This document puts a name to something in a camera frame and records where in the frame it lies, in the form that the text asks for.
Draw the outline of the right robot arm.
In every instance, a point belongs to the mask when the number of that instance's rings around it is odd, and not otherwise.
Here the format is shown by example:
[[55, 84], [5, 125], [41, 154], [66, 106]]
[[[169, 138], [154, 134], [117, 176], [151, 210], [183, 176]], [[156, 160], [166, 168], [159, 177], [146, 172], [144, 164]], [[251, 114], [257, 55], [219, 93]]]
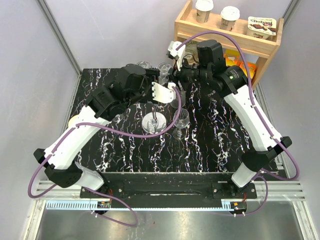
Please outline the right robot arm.
[[237, 65], [227, 66], [223, 47], [216, 40], [205, 40], [196, 46], [198, 64], [190, 65], [184, 59], [185, 46], [173, 42], [168, 57], [177, 61], [173, 76], [186, 83], [205, 83], [234, 110], [252, 141], [253, 149], [244, 153], [242, 163], [231, 176], [228, 194], [239, 198], [246, 185], [265, 165], [292, 145], [288, 136], [276, 131], [248, 86], [248, 78]]

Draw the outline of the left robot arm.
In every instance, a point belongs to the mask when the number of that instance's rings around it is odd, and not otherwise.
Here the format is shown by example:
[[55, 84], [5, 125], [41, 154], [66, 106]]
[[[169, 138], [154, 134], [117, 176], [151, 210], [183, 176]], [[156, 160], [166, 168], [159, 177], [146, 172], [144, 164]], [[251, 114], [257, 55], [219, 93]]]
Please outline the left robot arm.
[[54, 186], [68, 188], [73, 185], [90, 188], [98, 198], [107, 195], [109, 186], [96, 170], [75, 162], [76, 155], [87, 142], [116, 115], [135, 103], [154, 99], [153, 86], [160, 76], [157, 68], [143, 68], [128, 64], [102, 75], [98, 85], [83, 102], [74, 122], [45, 149], [37, 148], [33, 156], [38, 171], [44, 169]]

